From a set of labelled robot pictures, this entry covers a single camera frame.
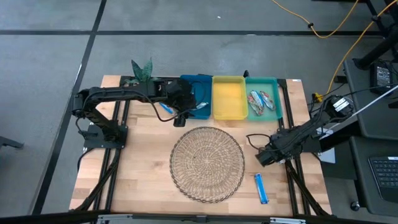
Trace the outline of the yellow plastic bin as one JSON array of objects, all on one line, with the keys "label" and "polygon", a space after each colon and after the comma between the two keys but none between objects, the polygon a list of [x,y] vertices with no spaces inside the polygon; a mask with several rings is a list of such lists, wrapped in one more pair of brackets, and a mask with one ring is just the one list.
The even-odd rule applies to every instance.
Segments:
[{"label": "yellow plastic bin", "polygon": [[212,110],[216,120],[244,120],[248,115],[246,82],[243,76],[212,78]]}]

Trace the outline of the black crossbar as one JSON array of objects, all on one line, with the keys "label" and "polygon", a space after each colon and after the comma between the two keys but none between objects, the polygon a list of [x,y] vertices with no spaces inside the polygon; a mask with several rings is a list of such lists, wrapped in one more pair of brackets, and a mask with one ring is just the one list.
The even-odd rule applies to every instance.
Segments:
[{"label": "black crossbar", "polygon": [[[112,215],[106,210],[95,211],[72,211],[65,213],[48,213],[40,215],[25,215],[18,217],[0,218],[0,224],[82,224],[89,222],[97,222],[99,215]],[[383,222],[372,222],[362,220],[350,220],[337,218],[334,216],[313,216],[313,215],[296,215],[293,217],[306,221],[306,224],[387,224]],[[269,224],[270,217],[262,216],[226,216],[226,215],[162,215],[150,213],[133,213],[133,219],[130,220],[179,220],[191,221],[196,223],[208,222],[261,222]]]}]

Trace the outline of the blue plastic bin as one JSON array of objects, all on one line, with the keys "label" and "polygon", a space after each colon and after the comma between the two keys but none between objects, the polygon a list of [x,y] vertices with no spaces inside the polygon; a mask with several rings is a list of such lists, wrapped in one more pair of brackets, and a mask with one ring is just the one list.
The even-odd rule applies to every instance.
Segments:
[{"label": "blue plastic bin", "polygon": [[200,110],[191,110],[190,119],[208,119],[211,115],[211,100],[212,100],[212,76],[210,75],[181,75],[181,79],[192,84],[192,93],[195,95],[196,105],[201,102],[209,102],[209,104]]}]

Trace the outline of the black laptop keyboard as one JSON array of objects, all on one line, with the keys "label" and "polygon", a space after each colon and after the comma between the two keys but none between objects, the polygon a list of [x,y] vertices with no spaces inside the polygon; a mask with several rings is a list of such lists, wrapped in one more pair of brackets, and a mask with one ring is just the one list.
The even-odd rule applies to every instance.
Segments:
[{"label": "black laptop keyboard", "polygon": [[368,161],[381,198],[398,203],[398,157],[370,157]]}]

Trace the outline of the white paper sheet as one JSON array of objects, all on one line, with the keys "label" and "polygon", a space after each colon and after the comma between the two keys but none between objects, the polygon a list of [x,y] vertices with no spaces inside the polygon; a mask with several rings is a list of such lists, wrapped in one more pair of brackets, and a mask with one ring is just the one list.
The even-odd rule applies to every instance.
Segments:
[{"label": "white paper sheet", "polygon": [[334,147],[331,148],[331,149],[328,149],[328,150],[326,150],[324,152],[319,152],[317,154],[317,156],[318,156],[318,158],[319,158],[319,160],[321,162],[326,162],[326,163],[329,163],[329,164],[335,164],[336,163],[335,148]]}]

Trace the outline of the black side desk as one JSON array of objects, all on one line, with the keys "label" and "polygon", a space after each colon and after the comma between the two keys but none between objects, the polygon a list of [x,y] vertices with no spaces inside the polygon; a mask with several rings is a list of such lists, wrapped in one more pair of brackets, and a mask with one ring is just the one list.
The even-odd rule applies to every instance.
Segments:
[{"label": "black side desk", "polygon": [[398,217],[398,109],[371,92],[370,71],[343,63],[355,109],[359,136],[349,138],[361,191],[359,204],[369,213]]}]

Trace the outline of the black chair base leg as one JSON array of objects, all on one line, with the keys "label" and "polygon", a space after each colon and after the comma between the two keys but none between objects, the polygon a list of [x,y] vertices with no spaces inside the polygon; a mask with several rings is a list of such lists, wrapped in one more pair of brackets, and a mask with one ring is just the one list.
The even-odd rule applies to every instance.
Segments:
[{"label": "black chair base leg", "polygon": [[8,138],[0,136],[0,148],[2,148],[3,146],[9,146],[9,147],[13,147],[15,149],[22,149],[24,144],[14,141],[12,139],[8,139]]}]

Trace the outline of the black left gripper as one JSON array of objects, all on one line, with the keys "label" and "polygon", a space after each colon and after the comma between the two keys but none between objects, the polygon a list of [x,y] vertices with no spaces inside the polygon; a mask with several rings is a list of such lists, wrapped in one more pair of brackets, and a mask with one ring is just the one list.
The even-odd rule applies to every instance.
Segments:
[{"label": "black left gripper", "polygon": [[[196,107],[195,95],[192,93],[192,84],[184,79],[178,79],[167,85],[167,105],[179,113],[192,110]],[[174,119],[174,127],[184,127],[186,118],[180,115]]]}]

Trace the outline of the black stand legs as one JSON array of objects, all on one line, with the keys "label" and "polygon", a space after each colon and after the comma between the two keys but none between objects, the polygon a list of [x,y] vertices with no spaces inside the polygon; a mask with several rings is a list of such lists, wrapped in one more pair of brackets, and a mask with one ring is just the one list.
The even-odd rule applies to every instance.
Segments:
[{"label": "black stand legs", "polygon": [[393,22],[389,27],[385,27],[381,22],[381,17],[377,15],[371,0],[364,0],[364,2],[372,14],[372,21],[376,23],[384,40],[364,57],[354,58],[354,64],[359,69],[367,70],[373,62],[388,50],[392,51],[392,61],[398,63],[398,3],[394,3],[386,10],[387,15],[392,17]]}]

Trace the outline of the green plastic bin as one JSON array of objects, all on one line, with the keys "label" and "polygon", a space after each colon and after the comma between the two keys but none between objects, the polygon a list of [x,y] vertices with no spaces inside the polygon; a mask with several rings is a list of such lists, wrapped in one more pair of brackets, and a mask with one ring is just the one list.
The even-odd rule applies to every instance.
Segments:
[{"label": "green plastic bin", "polygon": [[247,102],[248,102],[248,95],[252,90],[258,92],[261,96],[260,91],[266,92],[271,100],[276,105],[276,110],[270,110],[264,104],[264,114],[258,116],[254,110],[251,108],[248,102],[248,116],[247,120],[250,121],[276,121],[282,118],[282,108],[280,104],[280,97],[279,97],[279,87],[277,84],[277,80],[274,77],[247,77],[245,78],[246,82],[246,94],[247,94]]}]

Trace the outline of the silver metal bracket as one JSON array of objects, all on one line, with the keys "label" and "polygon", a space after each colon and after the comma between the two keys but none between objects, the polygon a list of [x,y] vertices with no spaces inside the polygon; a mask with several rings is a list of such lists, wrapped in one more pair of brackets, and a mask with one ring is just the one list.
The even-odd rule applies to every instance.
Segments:
[{"label": "silver metal bracket", "polygon": [[129,220],[129,219],[133,219],[133,214],[99,215],[97,222],[99,224],[109,224],[110,221]]},{"label": "silver metal bracket", "polygon": [[296,218],[270,217],[269,224],[306,224],[306,221]]}]

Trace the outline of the round woven wicker basket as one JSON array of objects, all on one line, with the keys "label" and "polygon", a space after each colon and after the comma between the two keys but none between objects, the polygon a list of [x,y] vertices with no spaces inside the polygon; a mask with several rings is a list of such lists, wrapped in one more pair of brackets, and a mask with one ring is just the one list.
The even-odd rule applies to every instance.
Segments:
[{"label": "round woven wicker basket", "polygon": [[175,143],[169,170],[184,196],[201,203],[219,203],[241,186],[244,153],[237,140],[222,129],[193,128]]}]

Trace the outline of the black power adapter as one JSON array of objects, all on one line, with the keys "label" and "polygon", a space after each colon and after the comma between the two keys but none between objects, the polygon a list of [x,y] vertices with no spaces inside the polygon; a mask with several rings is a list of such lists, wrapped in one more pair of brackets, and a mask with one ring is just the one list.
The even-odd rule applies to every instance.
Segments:
[{"label": "black power adapter", "polygon": [[382,62],[374,62],[370,67],[370,92],[382,95],[392,88],[392,73]]}]

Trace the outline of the green artificial plant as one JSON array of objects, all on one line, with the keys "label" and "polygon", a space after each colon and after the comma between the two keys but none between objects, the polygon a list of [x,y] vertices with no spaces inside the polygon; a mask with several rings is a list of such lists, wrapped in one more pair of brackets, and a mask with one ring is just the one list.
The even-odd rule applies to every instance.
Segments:
[{"label": "green artificial plant", "polygon": [[132,85],[138,85],[139,83],[147,83],[149,81],[154,81],[157,78],[152,76],[153,63],[152,58],[141,68],[134,60],[131,60],[132,71],[134,73],[134,78],[132,80],[126,80],[126,83]]}]

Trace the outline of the white and blue granola bar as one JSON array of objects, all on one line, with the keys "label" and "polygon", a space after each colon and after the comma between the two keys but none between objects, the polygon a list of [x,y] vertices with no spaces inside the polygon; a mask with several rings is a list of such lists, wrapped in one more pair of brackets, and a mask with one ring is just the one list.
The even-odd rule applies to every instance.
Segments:
[{"label": "white and blue granola bar", "polygon": [[258,94],[258,92],[255,91],[255,90],[252,90],[252,91],[250,92],[250,94],[251,94],[251,96],[253,97],[254,102],[256,103],[256,105],[257,105],[259,108],[263,108],[263,107],[264,107],[264,103],[263,103],[263,101],[262,101],[261,96]]}]

